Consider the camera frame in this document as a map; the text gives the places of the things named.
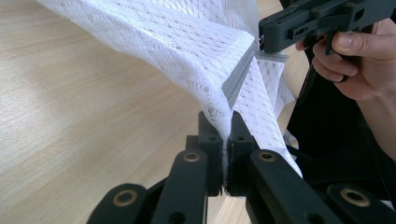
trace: clamp jaw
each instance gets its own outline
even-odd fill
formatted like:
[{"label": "clamp jaw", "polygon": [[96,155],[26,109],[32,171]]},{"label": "clamp jaw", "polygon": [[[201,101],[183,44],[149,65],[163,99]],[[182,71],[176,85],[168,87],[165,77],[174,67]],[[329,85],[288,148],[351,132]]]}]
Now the clamp jaw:
[{"label": "clamp jaw", "polygon": [[275,53],[304,39],[309,47],[327,33],[330,54],[336,32],[360,31],[394,13],[394,0],[300,0],[259,22],[260,50]]}]

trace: brass screw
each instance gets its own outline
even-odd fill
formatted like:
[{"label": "brass screw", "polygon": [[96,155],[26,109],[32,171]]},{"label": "brass screw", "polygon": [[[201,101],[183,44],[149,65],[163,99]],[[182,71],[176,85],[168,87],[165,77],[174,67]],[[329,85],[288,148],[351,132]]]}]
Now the brass screw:
[{"label": "brass screw", "polygon": [[200,155],[198,153],[189,152],[189,153],[184,155],[183,159],[185,161],[198,161],[198,160],[201,159],[201,157],[200,157]]},{"label": "brass screw", "polygon": [[276,161],[276,155],[272,152],[262,152],[259,154],[259,158],[262,161]]},{"label": "brass screw", "polygon": [[118,207],[124,207],[131,203],[134,203],[137,198],[137,192],[133,189],[125,189],[118,192],[114,198],[113,203]]},{"label": "brass screw", "polygon": [[358,207],[367,207],[370,205],[369,198],[355,189],[341,189],[340,193],[344,200]]}]

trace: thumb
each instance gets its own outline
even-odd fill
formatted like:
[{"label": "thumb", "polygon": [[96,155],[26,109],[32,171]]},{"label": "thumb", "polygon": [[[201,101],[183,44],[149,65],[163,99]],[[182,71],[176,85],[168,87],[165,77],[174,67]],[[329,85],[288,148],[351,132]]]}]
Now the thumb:
[{"label": "thumb", "polygon": [[366,33],[337,33],[332,48],[347,56],[361,56],[377,60],[396,58],[395,35],[370,35]]}]

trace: wooden table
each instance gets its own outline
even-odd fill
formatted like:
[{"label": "wooden table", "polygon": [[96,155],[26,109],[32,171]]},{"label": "wooden table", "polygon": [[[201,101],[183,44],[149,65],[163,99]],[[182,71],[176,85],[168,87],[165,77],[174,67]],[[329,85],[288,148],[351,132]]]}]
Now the wooden table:
[{"label": "wooden table", "polygon": [[[307,65],[289,54],[298,92]],[[156,69],[35,1],[1,1],[0,223],[84,223],[118,184],[152,186],[197,134],[199,111]],[[244,200],[211,198],[208,223],[249,223]]]}]

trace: white mesh fabric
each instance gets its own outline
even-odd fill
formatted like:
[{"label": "white mesh fabric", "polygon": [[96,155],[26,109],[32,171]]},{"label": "white mesh fabric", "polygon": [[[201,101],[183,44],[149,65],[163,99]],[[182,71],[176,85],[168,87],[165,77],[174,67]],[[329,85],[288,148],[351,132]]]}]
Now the white mesh fabric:
[{"label": "white mesh fabric", "polygon": [[[257,36],[256,2],[211,0],[37,0],[111,48],[150,63],[192,94],[223,139],[231,132],[232,110],[221,90]],[[269,100],[256,60],[238,97],[239,110],[262,148],[285,149],[274,115],[282,68],[266,72],[276,86]]]},{"label": "white mesh fabric", "polygon": [[295,100],[296,99],[294,98],[293,93],[288,86],[288,83],[286,83],[285,79],[281,77],[277,87],[276,103],[274,108],[275,116],[279,117],[285,105]]}]

